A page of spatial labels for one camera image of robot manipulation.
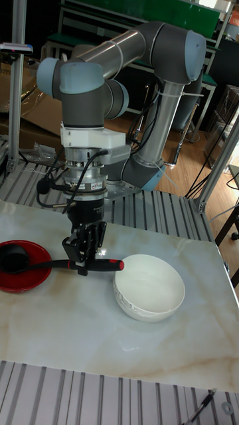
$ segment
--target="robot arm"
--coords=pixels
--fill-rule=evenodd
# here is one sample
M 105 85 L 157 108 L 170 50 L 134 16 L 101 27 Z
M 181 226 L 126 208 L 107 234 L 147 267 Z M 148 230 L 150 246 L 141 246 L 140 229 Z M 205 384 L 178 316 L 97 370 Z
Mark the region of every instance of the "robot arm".
M 63 246 L 70 260 L 86 267 L 102 244 L 106 228 L 102 222 L 104 165 L 114 164 L 122 179 L 132 185 L 144 190 L 155 188 L 161 177 L 161 154 L 184 85 L 199 77 L 205 49 L 201 35 L 151 22 L 86 52 L 74 49 L 68 62 L 47 58 L 40 64 L 39 88 L 62 102 L 65 210 L 72 222 L 72 235 Z M 155 91 L 141 145 L 132 155 L 125 134 L 104 129 L 104 119 L 120 116 L 129 101 L 127 90 L 108 79 L 137 59 L 154 68 L 163 88 L 160 107 L 156 101 L 159 89 Z
M 86 52 L 76 49 L 67 63 L 53 58 L 44 60 L 39 66 L 37 82 L 43 92 L 62 101 L 61 137 L 66 158 L 69 147 L 109 148 L 111 157 L 104 157 L 103 163 L 122 160 L 118 168 L 124 181 L 141 189 L 154 189 L 162 176 L 159 172 L 163 164 L 161 154 L 184 85 L 199 77 L 205 51 L 203 36 L 155 21 L 128 30 Z M 160 108 L 155 102 L 148 113 L 140 150 L 125 164 L 129 149 L 124 136 L 103 128 L 104 118 L 113 119 L 124 113 L 129 99 L 120 83 L 107 79 L 137 59 L 154 68 L 163 84 L 163 93 Z M 67 137 L 69 129 L 73 132 Z

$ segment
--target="wooden floor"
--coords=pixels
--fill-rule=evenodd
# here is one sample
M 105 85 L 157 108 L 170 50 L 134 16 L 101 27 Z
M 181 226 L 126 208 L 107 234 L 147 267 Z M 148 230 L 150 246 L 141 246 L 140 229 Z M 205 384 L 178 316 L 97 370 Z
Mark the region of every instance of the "wooden floor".
M 108 121 L 106 126 L 116 131 L 127 132 L 130 122 L 134 117 L 135 116 L 131 114 L 125 114 L 123 117 L 114 121 Z M 178 188 L 176 188 L 174 184 L 166 178 L 166 176 L 163 176 L 156 187 L 157 190 L 174 193 L 178 196 L 186 195 L 205 160 L 203 147 L 206 143 L 206 138 L 201 131 L 199 132 L 199 136 L 200 140 L 196 143 L 189 143 L 189 141 L 185 140 L 181 148 L 177 165 L 174 168 L 167 167 L 166 169 L 166 174 L 177 184 Z M 175 131 L 171 131 L 163 151 L 163 159 L 165 161 L 170 162 L 173 160 L 179 140 L 180 135 Z M 209 173 L 210 168 L 207 165 L 204 168 L 198 182 Z M 218 183 L 207 202 L 206 216 L 208 220 L 236 204 L 239 191 L 230 189 L 226 186 L 226 182 L 230 179 L 231 175 L 229 174 L 223 173 L 220 176 L 220 179 L 218 180 Z M 230 212 L 227 212 L 211 222 L 210 227 L 215 238 L 229 215 Z M 230 235 L 232 232 L 236 232 L 235 226 L 232 227 L 231 231 L 219 247 L 223 259 L 229 265 L 231 277 L 239 267 L 239 240 L 231 240 Z M 239 297 L 239 285 L 238 288 L 236 288 L 236 292 Z

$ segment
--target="ceramic bowl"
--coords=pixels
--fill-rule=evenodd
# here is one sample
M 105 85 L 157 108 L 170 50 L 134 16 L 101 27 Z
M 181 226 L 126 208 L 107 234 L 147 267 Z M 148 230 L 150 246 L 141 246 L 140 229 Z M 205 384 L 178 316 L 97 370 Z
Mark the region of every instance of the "ceramic bowl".
M 125 313 L 136 320 L 156 322 L 178 310 L 185 286 L 172 266 L 144 254 L 124 258 L 123 262 L 124 269 L 115 274 L 114 292 Z

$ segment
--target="black ladle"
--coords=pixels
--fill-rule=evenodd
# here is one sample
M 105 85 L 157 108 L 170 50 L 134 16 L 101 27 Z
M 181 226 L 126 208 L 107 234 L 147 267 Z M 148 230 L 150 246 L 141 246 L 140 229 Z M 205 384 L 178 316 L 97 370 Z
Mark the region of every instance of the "black ladle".
M 93 272 L 116 272 L 123 270 L 124 264 L 120 260 L 90 260 L 87 261 L 86 268 Z M 3 245 L 0 247 L 0 271 L 7 274 L 17 274 L 36 270 L 39 268 L 68 268 L 78 270 L 84 274 L 85 268 L 77 265 L 71 260 L 52 260 L 32 264 L 29 266 L 29 255 L 25 249 L 17 244 Z

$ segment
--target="white marble surface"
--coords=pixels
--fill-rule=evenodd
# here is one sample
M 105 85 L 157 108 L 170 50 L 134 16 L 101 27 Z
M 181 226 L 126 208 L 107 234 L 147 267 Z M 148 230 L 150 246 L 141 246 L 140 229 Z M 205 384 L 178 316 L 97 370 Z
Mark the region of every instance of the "white marble surface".
M 0 201 L 0 242 L 32 240 L 59 259 L 69 234 L 66 216 Z M 170 263 L 186 287 L 178 312 L 135 321 L 114 298 L 113 274 L 53 270 L 29 292 L 0 292 L 0 359 L 238 392 L 238 304 L 216 246 L 109 224 L 101 251 Z

